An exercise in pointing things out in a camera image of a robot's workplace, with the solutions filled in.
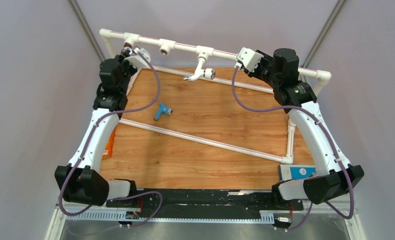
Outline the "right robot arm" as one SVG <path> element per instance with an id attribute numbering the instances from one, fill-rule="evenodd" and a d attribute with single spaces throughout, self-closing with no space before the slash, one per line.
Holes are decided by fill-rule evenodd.
<path id="1" fill-rule="evenodd" d="M 280 108 L 300 130 L 316 169 L 315 177 L 273 185 L 271 204 L 281 210 L 291 200 L 309 200 L 318 205 L 345 194 L 353 197 L 364 170 L 351 164 L 325 126 L 316 93 L 299 79 L 304 69 L 299 66 L 296 51 L 279 48 L 270 56 L 244 47 L 236 59 L 248 77 L 261 80 L 273 89 Z"/>

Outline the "brown water faucet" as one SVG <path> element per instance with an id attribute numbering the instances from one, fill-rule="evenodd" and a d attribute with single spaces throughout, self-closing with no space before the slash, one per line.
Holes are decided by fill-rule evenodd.
<path id="1" fill-rule="evenodd" d="M 124 58 L 130 57 L 132 55 L 132 45 L 125 42 L 123 45 L 123 48 L 120 52 L 120 55 L 123 56 Z"/>

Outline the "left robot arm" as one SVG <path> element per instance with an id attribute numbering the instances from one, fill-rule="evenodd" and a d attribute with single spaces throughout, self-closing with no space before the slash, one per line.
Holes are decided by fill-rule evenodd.
<path id="1" fill-rule="evenodd" d="M 54 173 L 60 188 L 59 202 L 65 201 L 102 206 L 107 200 L 118 199 L 126 207 L 137 204 L 139 195 L 127 179 L 106 180 L 99 169 L 113 130 L 118 125 L 128 99 L 131 77 L 146 66 L 139 55 L 116 55 L 99 65 L 99 84 L 86 133 L 66 166 L 59 165 Z"/>

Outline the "white PVC pipe frame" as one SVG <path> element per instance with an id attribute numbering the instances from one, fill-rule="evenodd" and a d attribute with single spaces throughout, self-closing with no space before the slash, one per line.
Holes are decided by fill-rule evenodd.
<path id="1" fill-rule="evenodd" d="M 106 48 L 110 54 L 111 57 L 115 56 L 115 49 L 111 43 L 112 39 L 120 39 L 124 40 L 124 43 L 129 43 L 132 47 L 135 46 L 135 44 L 148 44 L 148 45 L 153 45 L 153 46 L 158 46 L 159 50 L 162 55 L 167 56 L 171 50 L 179 50 L 179 51 L 185 51 L 185 52 L 190 52 L 190 53 L 196 53 L 198 55 L 198 58 L 205 58 L 208 60 L 210 57 L 216 57 L 216 58 L 221 58 L 221 59 L 226 59 L 226 60 L 237 60 L 236 53 L 231 53 L 231 52 L 226 52 L 226 51 L 221 51 L 214 49 L 212 47 L 207 47 L 207 46 L 194 46 L 194 45 L 189 45 L 185 43 L 179 43 L 173 40 L 168 40 L 168 39 L 156 39 L 156 38 L 151 38 L 151 37 L 146 37 L 146 36 L 140 36 L 139 34 L 135 33 L 128 33 L 128 32 L 116 32 L 112 31 L 109 29 L 102 28 L 99 30 L 99 35 L 102 37 Z M 178 76 L 191 76 L 193 75 L 191 72 L 186 72 L 182 70 L 177 70 L 173 68 L 167 68 L 167 67 L 162 67 L 162 66 L 153 66 L 155 70 L 163 72 L 163 73 L 168 73 L 168 74 L 174 74 Z M 315 78 L 318 83 L 315 86 L 315 94 L 317 95 L 321 89 L 328 84 L 330 79 L 332 78 L 332 74 L 329 71 L 325 70 L 313 70 L 313 69 L 308 69 L 308 68 L 303 68 L 303 67 L 298 67 L 298 71 L 301 74 L 302 77 L 311 77 Z M 223 78 L 218 78 L 215 77 L 214 79 L 205 79 L 203 77 L 199 78 L 199 80 L 205 80 L 209 82 L 214 82 L 218 84 L 224 84 L 224 85 L 232 85 L 231 80 L 223 79 Z M 243 88 L 243 89 L 249 89 L 253 91 L 258 91 L 258 92 L 263 92 L 263 93 L 268 93 L 268 94 L 274 94 L 274 91 L 269 88 L 269 87 L 263 87 L 263 86 L 258 86 L 258 85 L 253 85 L 250 83 L 243 83 L 243 82 L 237 82 L 237 87 Z M 295 131 L 296 131 L 296 125 L 292 120 L 288 120 L 288 127 L 287 127 L 287 149 L 286 149 L 286 154 L 285 156 L 277 156 L 277 155 L 272 155 L 268 154 L 265 152 L 258 152 L 256 153 L 250 153 L 251 150 L 244 148 L 245 152 L 244 154 L 255 156 L 255 157 L 260 157 L 264 159 L 268 159 L 270 161 L 275 161 L 279 162 L 281 164 L 293 164 L 294 163 L 294 155 L 293 155 L 293 149 L 294 149 L 294 137 L 295 137 Z M 238 146 L 233 146 L 228 148 L 221 147 L 221 142 L 216 142 L 215 145 L 212 143 L 209 143 L 208 139 L 203 140 L 203 143 L 205 145 L 210 145 L 218 148 L 224 148 L 233 152 L 238 152 L 239 153 L 239 147 Z"/>

